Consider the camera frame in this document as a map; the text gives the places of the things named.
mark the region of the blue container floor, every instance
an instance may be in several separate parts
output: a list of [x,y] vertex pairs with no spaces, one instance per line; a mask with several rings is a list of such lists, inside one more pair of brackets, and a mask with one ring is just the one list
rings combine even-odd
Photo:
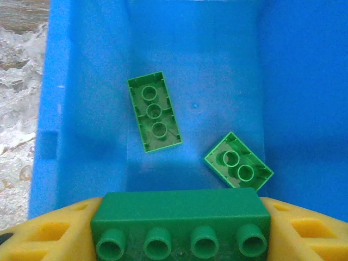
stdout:
[[[260,195],[347,220],[348,3],[261,2],[53,2],[29,217],[226,188],[203,158],[233,131],[275,172]],[[145,153],[126,81],[157,71],[183,143]]]

